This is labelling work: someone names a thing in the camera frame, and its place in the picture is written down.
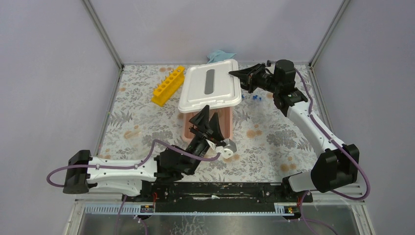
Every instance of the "cable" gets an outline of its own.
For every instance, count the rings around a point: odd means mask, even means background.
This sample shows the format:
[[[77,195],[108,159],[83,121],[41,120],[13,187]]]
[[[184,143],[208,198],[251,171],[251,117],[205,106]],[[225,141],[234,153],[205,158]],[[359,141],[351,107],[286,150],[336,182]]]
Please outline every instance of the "cable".
[[[127,195],[124,196],[124,199],[122,200],[121,206],[118,209],[117,217],[116,217],[116,220],[115,220],[115,226],[114,226],[114,234],[115,235],[116,235],[116,232],[117,232],[116,229],[118,227],[119,215],[121,214],[121,210],[122,210],[122,207],[124,206],[125,200],[127,200]]]
[[[301,214],[301,218],[304,220],[304,223],[307,225],[307,227],[315,234],[315,235],[319,235],[308,223],[307,223],[307,221],[309,221],[309,222],[313,222],[313,223],[316,223],[316,224],[321,224],[321,225],[323,225],[323,226],[326,226],[327,228],[329,228],[331,231],[333,231],[334,232],[334,234],[335,235],[339,235],[339,233],[333,228],[333,227],[331,227],[330,225],[328,225],[328,224],[326,224],[326,223],[324,223],[324,222],[322,222],[322,221],[319,221],[319,220],[315,220],[315,219],[306,219],[305,218],[305,216],[304,216],[304,213],[303,213],[303,211],[302,211],[302,202],[304,201],[304,198],[305,198],[305,196],[307,195],[307,193],[308,192],[310,192],[310,191],[306,191],[305,193],[304,193],[304,195],[301,197],[301,200],[300,200],[300,214]]]
[[[165,147],[167,147],[167,148],[169,148],[169,149],[171,149],[171,150],[173,150],[175,152],[178,152],[180,154],[183,154],[183,155],[185,155],[187,157],[190,157],[190,158],[193,158],[193,159],[196,159],[196,160],[199,160],[199,161],[203,161],[203,162],[212,162],[212,161],[217,160],[220,157],[220,153],[216,154],[216,156],[213,157],[213,158],[203,158],[203,157],[199,157],[199,156],[190,154],[190,153],[188,153],[186,151],[183,151],[181,149],[175,148],[175,147],[173,147],[173,146],[171,146],[171,145],[169,145],[169,144],[167,144],[167,143],[165,143],[165,142],[163,142],[161,140],[153,140],[153,142],[151,144],[150,152],[148,153],[147,157],[144,160],[142,160],[139,164],[132,165],[132,166],[100,165],[99,168],[102,168],[102,169],[119,169],[119,170],[131,170],[131,169],[138,168],[138,167],[140,167],[141,165],[143,165],[144,163],[146,163],[146,161],[148,161],[150,159],[151,155],[153,154],[154,146],[156,145],[156,143],[159,143],[159,144],[161,144],[161,145],[163,145],[163,146],[165,146]],[[52,185],[52,186],[59,187],[59,188],[63,188],[63,187],[65,187],[64,185],[59,185],[59,184],[56,184],[56,183],[52,182],[50,180],[50,177],[53,174],[55,174],[55,173],[57,173],[59,171],[67,170],[67,169],[74,169],[74,168],[97,168],[97,165],[79,164],[79,165],[67,165],[67,166],[64,166],[64,167],[60,167],[58,169],[55,169],[55,170],[51,171],[46,176],[46,181],[50,185]]]
[[[138,223],[143,223],[143,226],[144,226],[144,234],[145,235],[148,235],[148,227],[147,227],[147,224],[145,223],[145,221],[143,220],[143,219],[141,219],[140,217],[138,217]]]
[[[315,124],[315,126],[326,136],[326,138],[328,138],[329,140],[332,138],[323,128],[322,126],[320,126],[320,124],[316,121],[316,119],[314,118],[314,116],[311,114],[311,109],[313,107],[313,98],[311,98],[310,93],[308,92],[307,86],[305,84],[305,80],[302,77],[301,73],[294,68],[297,72],[297,74],[300,76],[301,82],[304,86],[305,92],[307,93],[308,98],[310,99],[310,105],[308,106],[308,114],[310,116],[310,119],[313,121],[313,123]],[[369,183],[369,178],[366,175],[366,173],[363,171],[363,169],[359,166],[359,164],[350,156],[349,153],[347,153],[346,150],[344,150],[335,140],[331,140],[331,142],[334,144],[334,146],[336,146],[352,163],[353,165],[355,165],[355,167],[357,168],[357,170],[360,172],[360,174],[362,174],[363,179],[365,180],[366,183],[366,192],[363,196],[361,197],[350,197],[348,195],[345,195],[344,193],[341,192],[337,192],[335,190],[332,190],[333,193],[342,196],[344,198],[350,199],[350,200],[354,200],[354,201],[360,201],[360,200],[364,200],[366,199],[369,194],[370,194],[370,183]]]
[[[138,218],[138,222],[139,223],[143,223],[143,226],[144,226],[144,234],[145,235],[148,235],[148,227],[147,227],[147,224],[145,223],[145,221],[143,219],[141,219],[141,218]]]
[[[157,193],[153,192],[153,212],[156,212]]]

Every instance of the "blue towel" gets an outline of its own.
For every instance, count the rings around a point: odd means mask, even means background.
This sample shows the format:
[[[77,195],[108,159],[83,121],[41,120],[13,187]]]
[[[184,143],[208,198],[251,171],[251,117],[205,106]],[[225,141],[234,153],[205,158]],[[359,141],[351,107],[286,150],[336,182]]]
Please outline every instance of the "blue towel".
[[[222,50],[216,50],[207,56],[209,58],[208,64],[232,59],[235,55],[236,53],[226,53]]]

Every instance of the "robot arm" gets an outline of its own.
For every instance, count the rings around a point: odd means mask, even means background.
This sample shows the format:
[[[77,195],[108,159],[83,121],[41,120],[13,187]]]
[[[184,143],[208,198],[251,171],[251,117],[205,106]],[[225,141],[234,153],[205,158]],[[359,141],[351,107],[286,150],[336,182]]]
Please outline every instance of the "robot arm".
[[[356,166],[332,141],[341,145],[356,162],[359,161],[359,150],[353,144],[345,145],[314,112],[309,112],[310,103],[307,97],[295,88],[296,70],[293,62],[277,61],[274,73],[271,73],[265,64],[257,64],[244,70],[231,71],[230,74],[237,76],[240,79],[241,87],[248,90],[249,93],[258,87],[272,92],[275,106],[303,132],[318,156],[311,171],[292,175],[282,180],[287,193],[295,194],[313,189],[327,192],[356,182],[358,172]],[[315,125],[311,116],[328,133],[330,138]]]
[[[224,158],[232,157],[236,152],[235,143],[222,136],[218,114],[209,120],[208,105],[189,121],[193,124],[190,131],[195,137],[186,149],[154,140],[150,154],[141,163],[137,160],[106,160],[92,157],[89,150],[79,151],[68,162],[65,184],[61,186],[63,193],[117,192],[138,196],[143,189],[142,182],[170,184],[182,179],[183,174],[193,175],[210,147]],[[167,148],[151,158],[156,142]]]

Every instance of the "black base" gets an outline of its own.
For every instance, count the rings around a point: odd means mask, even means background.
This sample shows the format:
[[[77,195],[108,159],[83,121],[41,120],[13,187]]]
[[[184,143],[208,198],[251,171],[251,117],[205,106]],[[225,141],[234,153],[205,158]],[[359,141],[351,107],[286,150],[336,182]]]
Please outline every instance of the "black base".
[[[275,212],[274,203],[298,202],[297,197],[283,195],[279,184],[144,181],[141,195],[127,197],[127,202],[153,203],[153,193],[157,212]],[[313,202],[312,195],[304,202]]]

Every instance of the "metal frame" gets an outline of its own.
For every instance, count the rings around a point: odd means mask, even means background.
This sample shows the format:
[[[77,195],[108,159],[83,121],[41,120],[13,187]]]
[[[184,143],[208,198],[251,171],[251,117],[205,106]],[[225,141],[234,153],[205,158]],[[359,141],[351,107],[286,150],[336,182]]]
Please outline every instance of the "metal frame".
[[[313,89],[313,92],[314,92],[315,101],[316,101],[317,107],[320,111],[321,120],[331,130],[331,132],[333,132],[335,134],[335,132],[333,130],[333,125],[331,123],[330,116],[329,116],[328,111],[326,109],[326,105],[325,105],[325,101],[323,99],[322,92],[320,90],[319,82],[316,79],[316,75],[314,73],[314,70],[311,67],[307,66],[307,72],[308,72],[308,75],[310,77],[311,88]]]
[[[338,191],[345,193],[349,196],[361,196],[363,195],[362,188],[360,188],[359,184],[351,184],[338,189]],[[341,198],[332,192],[320,193],[320,192],[313,192],[314,202],[312,203],[304,203],[304,205],[311,205],[311,206],[336,206],[336,205],[348,205],[350,209],[353,211],[355,222],[357,224],[358,230],[362,235],[375,235],[373,230],[373,226],[371,220],[368,216],[367,208],[364,201],[351,201],[348,199]],[[134,208],[136,205],[145,205],[148,204],[146,202],[135,202],[129,203],[126,202],[126,208]],[[119,193],[88,193],[88,194],[80,194],[77,195],[76,202],[73,204],[73,208],[67,224],[65,226],[65,230],[63,235],[76,235],[79,232],[79,229],[82,227],[84,214],[86,213],[87,207],[97,207],[97,208],[113,208],[112,211],[103,214],[115,214],[116,209],[121,205],[121,194]],[[279,206],[295,206],[296,203],[275,203],[276,207]],[[122,214],[130,214],[129,211],[125,211]],[[177,213],[156,213],[158,215],[178,215]],[[258,215],[257,213],[204,213],[204,214],[196,214],[196,213],[180,213],[180,215],[215,215],[215,216],[223,216],[223,215]]]
[[[322,51],[324,50],[325,45],[327,44],[327,41],[330,39],[331,34],[333,33],[334,29],[339,23],[339,20],[342,18],[343,13],[346,11],[347,6],[349,5],[350,1],[351,0],[343,0],[342,4],[337,10],[333,20],[330,23],[330,26],[328,27],[326,33],[324,34],[322,41],[320,42],[316,52],[314,53],[313,57],[310,60],[311,68],[313,68],[316,65],[317,61],[319,60],[319,57],[322,54]]]
[[[110,53],[111,57],[114,59],[115,64],[119,69],[122,69],[123,63],[115,50],[115,47],[113,43],[111,43],[111,40],[107,34],[107,31],[105,31],[104,26],[102,25],[101,21],[99,20],[98,15],[95,12],[95,9],[93,8],[90,0],[81,0],[82,4],[85,7],[85,10],[91,17],[91,20],[93,24],[95,25],[96,30],[98,31],[99,35],[101,36],[102,41],[104,42],[105,46],[108,49],[108,52]]]
[[[94,7],[92,6],[90,0],[81,0],[82,4],[85,7],[85,10],[91,17],[92,22],[94,23],[97,32],[99,33],[101,39],[103,40],[105,46],[107,47],[111,57],[113,58],[115,64],[119,68],[118,78],[116,79],[114,83],[114,89],[111,96],[111,101],[108,105],[108,109],[106,112],[105,120],[103,123],[103,126],[100,131],[99,139],[95,148],[95,156],[98,155],[100,151],[100,146],[103,141],[106,128],[108,126],[108,121],[110,117],[111,110],[113,108],[114,102],[115,102],[115,96],[119,88],[119,82],[121,80],[121,77],[123,75],[123,68],[125,64],[122,63],[122,60],[120,59],[114,45],[112,44],[104,26],[102,25]],[[334,29],[336,28],[338,22],[340,21],[341,17],[343,16],[345,10],[347,9],[348,5],[350,3],[350,0],[343,0],[339,9],[337,10],[332,22],[330,23],[329,28],[327,29],[326,33],[324,34],[322,41],[320,42],[316,52],[314,53],[311,60],[308,62],[307,70],[310,76],[312,89],[315,94],[315,100],[317,103],[317,106],[320,111],[321,118],[323,122],[330,128],[330,130],[333,131],[332,123],[328,114],[327,109],[325,108],[325,102],[318,84],[318,81],[316,79],[316,74],[313,70],[314,66],[318,62],[319,57],[321,56],[328,40],[330,39]],[[341,192],[346,193],[348,195],[352,196],[360,196],[362,195],[361,188],[359,184],[352,184],[347,187],[342,188]],[[371,223],[367,207],[364,203],[364,201],[350,201],[345,199],[339,199],[338,196],[336,196],[333,193],[318,193],[314,192],[315,202],[311,203],[312,205],[340,205],[340,204],[349,204],[351,209],[353,210],[353,213],[355,215],[355,220],[359,228],[359,232],[361,234],[371,234],[375,235],[373,225]],[[85,206],[86,203],[90,202],[106,202],[106,203],[113,203],[113,204],[120,204],[120,197],[121,194],[118,193],[88,193],[88,194],[80,194],[77,195],[75,203],[73,205],[72,211],[70,213],[69,219],[66,223],[63,235],[75,235],[78,234],[79,228],[82,225],[82,218],[83,214],[85,212]]]
[[[94,156],[98,156],[99,150],[101,149],[102,141],[104,140],[105,131],[108,127],[108,120],[110,119],[111,111],[113,109],[115,103],[115,96],[117,94],[119,88],[119,82],[121,81],[121,77],[124,74],[124,69],[120,69],[118,71],[118,78],[115,80],[113,92],[111,93],[110,103],[108,104],[107,111],[105,112],[105,119],[104,123],[102,124],[101,131],[99,132],[98,142],[96,143],[95,151],[93,152]]]

